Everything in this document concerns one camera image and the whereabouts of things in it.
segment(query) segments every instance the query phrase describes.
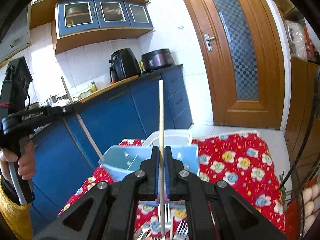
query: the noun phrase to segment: tiled floor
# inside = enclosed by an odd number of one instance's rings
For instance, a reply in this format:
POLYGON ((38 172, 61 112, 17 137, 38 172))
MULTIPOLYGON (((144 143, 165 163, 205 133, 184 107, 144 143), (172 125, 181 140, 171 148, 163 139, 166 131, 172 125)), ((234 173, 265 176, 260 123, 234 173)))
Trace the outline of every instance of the tiled floor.
MULTIPOLYGON (((288 150, 282 131, 245 127, 213 126, 205 124, 194 124, 191 130, 193 138, 209 138, 223 133, 233 133, 241 130, 255 130, 260 133, 261 138, 268 144, 277 177, 279 178, 283 172, 285 176, 290 169, 288 150)), ((291 190, 291 179, 287 181, 285 187, 286 191, 291 190)))

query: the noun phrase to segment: yellow sweater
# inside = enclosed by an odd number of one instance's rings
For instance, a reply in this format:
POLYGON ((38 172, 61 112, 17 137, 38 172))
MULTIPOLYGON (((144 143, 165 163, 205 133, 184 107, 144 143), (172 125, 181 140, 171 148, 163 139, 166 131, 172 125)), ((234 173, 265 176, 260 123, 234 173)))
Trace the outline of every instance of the yellow sweater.
POLYGON ((0 212, 19 240, 30 240, 32 238, 29 210, 30 204, 19 206, 13 203, 4 193, 0 183, 0 212))

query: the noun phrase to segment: bolt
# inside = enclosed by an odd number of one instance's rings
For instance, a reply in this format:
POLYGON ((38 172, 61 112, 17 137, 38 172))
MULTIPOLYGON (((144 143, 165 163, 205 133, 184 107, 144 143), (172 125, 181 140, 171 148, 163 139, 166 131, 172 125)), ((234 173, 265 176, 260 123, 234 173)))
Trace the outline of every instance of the bolt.
POLYGON ((135 175, 140 178, 143 177, 146 173, 144 171, 136 171, 135 175))
POLYGON ((224 180, 219 180, 219 181, 217 182, 217 186, 224 188, 224 187, 227 186, 227 183, 226 183, 224 180))
POLYGON ((189 176, 189 171, 185 171, 185 170, 180 171, 180 172, 179 172, 179 175, 180 175, 181 177, 188 177, 188 176, 189 176))
POLYGON ((100 181, 97 184, 98 189, 105 189, 108 186, 108 183, 106 183, 105 181, 100 181))

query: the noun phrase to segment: glass cabinet door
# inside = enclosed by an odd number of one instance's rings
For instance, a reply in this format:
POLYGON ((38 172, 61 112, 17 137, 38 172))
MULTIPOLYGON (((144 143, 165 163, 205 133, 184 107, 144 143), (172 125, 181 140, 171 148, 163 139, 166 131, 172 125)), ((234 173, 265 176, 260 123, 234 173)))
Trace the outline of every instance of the glass cabinet door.
POLYGON ((122 1, 94 0, 100 27, 130 27, 130 21, 122 1))
POLYGON ((132 27, 152 27, 147 7, 144 4, 125 2, 132 27))
POLYGON ((65 2, 58 5, 60 36, 99 28, 93 0, 65 2))

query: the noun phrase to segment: floral tablecloth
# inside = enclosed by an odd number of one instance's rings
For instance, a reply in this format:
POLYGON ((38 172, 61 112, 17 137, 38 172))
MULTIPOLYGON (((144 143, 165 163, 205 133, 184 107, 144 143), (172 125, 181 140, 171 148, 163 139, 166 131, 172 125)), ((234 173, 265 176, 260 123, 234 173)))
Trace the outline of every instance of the floral tablecloth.
MULTIPOLYGON (((142 143, 143 140, 125 139, 120 145, 140 146, 142 143)), ((243 132, 221 135, 203 140, 194 139, 192 143, 199 147, 199 177, 202 180, 212 183, 225 180, 284 232, 284 210, 280 202, 279 181, 275 176, 274 164, 267 144, 257 134, 243 132)), ((88 178, 69 199, 59 215, 101 180, 108 183, 114 182, 99 165, 92 177, 88 178)), ((180 221, 187 218, 185 209, 175 209, 174 213, 173 230, 175 231, 180 221)), ((139 204, 135 231, 147 221, 151 222, 151 236, 161 236, 158 207, 139 204)))

